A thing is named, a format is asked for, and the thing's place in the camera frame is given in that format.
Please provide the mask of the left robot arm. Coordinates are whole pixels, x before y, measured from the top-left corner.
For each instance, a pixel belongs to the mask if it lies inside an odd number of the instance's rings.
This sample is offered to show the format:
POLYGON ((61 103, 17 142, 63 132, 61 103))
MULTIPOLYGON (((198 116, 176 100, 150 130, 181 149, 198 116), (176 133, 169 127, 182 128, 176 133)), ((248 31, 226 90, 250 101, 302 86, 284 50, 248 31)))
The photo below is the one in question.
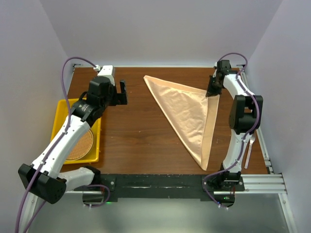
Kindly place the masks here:
POLYGON ((47 148, 30 165, 22 164, 18 174, 27 192, 55 204, 65 192, 85 186, 100 187, 99 170, 90 166, 69 173, 60 170, 80 138, 102 117, 108 106, 126 105, 126 83, 120 81, 121 92, 108 77, 97 76, 69 110, 64 125, 47 148))

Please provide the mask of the round woven coaster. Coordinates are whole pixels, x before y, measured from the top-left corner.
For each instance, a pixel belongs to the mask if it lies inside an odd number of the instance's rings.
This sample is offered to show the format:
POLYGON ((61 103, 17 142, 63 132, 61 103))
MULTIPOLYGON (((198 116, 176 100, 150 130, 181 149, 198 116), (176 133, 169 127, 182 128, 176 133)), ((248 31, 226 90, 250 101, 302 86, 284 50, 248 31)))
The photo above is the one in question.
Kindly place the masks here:
POLYGON ((94 143, 94 135, 88 130, 76 143, 72 151, 69 153, 66 161, 76 161, 85 157, 92 149, 94 143))

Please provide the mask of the yellow plastic tray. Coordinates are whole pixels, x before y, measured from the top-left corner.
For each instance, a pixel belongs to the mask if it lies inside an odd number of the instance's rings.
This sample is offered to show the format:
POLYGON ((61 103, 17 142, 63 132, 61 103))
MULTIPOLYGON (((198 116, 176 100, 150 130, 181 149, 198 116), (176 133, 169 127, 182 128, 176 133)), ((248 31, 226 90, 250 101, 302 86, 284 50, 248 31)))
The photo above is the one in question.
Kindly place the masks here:
MULTIPOLYGON (((58 102, 54 123, 53 123, 53 129, 52 129, 52 135, 51 135, 51 141, 55 138, 58 131, 63 127, 63 124, 65 122, 66 117, 68 116, 68 108, 66 104, 66 100, 60 100, 58 102)), ((99 161, 99 154, 100 154, 100 137, 101 137, 101 122, 102 118, 99 118, 94 125, 90 128, 94 135, 94 143, 91 151, 82 159, 76 160, 76 161, 65 161, 65 165, 69 164, 83 164, 83 163, 96 163, 99 161)))

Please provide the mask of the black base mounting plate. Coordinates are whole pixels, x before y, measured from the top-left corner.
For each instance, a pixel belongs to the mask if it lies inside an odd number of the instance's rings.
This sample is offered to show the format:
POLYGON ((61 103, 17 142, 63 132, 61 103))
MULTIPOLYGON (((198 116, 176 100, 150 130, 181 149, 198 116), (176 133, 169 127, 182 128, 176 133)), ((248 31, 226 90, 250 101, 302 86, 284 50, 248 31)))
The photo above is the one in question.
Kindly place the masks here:
POLYGON ((121 198, 199 199, 233 203, 234 194, 245 190, 243 178, 224 180, 216 176, 187 174, 101 174, 101 184, 110 190, 110 202, 121 198))

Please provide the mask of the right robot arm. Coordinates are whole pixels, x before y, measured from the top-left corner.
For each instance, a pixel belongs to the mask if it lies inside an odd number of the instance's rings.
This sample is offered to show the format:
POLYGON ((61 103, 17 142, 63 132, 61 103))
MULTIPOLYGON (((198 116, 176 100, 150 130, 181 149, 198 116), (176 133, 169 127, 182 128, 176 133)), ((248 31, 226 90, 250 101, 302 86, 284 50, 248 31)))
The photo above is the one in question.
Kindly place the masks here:
POLYGON ((220 171, 209 175, 207 184, 227 191, 240 182, 245 148, 260 126, 263 97, 255 95, 248 89, 240 74, 232 70, 228 60, 216 63, 215 72, 209 79, 206 96, 218 96, 223 89, 226 89, 233 98, 228 120, 231 139, 220 171))

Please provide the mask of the aluminium table frame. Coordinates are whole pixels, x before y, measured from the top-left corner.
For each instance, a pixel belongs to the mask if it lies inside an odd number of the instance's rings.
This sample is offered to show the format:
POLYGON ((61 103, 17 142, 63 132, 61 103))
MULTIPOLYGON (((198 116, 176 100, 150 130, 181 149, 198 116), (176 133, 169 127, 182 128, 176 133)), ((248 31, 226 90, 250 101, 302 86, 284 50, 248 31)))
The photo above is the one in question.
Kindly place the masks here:
MULTIPOLYGON (((203 171, 181 144, 172 127, 148 91, 144 75, 205 89, 206 67, 117 67, 116 81, 125 80, 128 105, 108 108, 102 119, 100 156, 94 167, 103 173, 117 174, 207 174, 220 168, 230 138, 228 115, 232 104, 224 90, 215 126, 207 172, 203 171)), ((86 91, 95 77, 90 67, 76 66, 69 88, 69 98, 86 91)), ((273 174, 271 160, 258 131, 251 151, 251 160, 244 174, 273 174)))

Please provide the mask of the peach cloth napkin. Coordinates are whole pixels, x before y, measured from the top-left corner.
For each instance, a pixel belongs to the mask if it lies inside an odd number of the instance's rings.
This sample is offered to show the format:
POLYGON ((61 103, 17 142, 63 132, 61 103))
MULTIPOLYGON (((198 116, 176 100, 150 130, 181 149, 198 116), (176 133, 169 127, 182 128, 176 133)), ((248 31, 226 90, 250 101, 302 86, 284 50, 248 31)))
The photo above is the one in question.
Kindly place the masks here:
POLYGON ((147 75, 143 79, 184 147, 206 171, 220 96, 206 97, 205 90, 147 75))

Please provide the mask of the silver fork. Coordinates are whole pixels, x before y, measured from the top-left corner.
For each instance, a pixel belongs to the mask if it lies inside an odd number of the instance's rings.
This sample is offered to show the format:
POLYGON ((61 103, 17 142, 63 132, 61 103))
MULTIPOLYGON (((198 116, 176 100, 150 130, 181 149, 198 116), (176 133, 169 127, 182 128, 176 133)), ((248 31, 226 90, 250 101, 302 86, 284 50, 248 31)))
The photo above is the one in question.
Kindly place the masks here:
POLYGON ((250 157, 251 157, 252 146, 253 146, 253 143, 255 142, 255 140, 256 140, 256 134, 253 133, 251 135, 250 140, 249 140, 247 156, 246 156, 246 160, 245 160, 245 164, 244 164, 245 169, 248 169, 248 165, 249 165, 249 161, 250 161, 250 157))

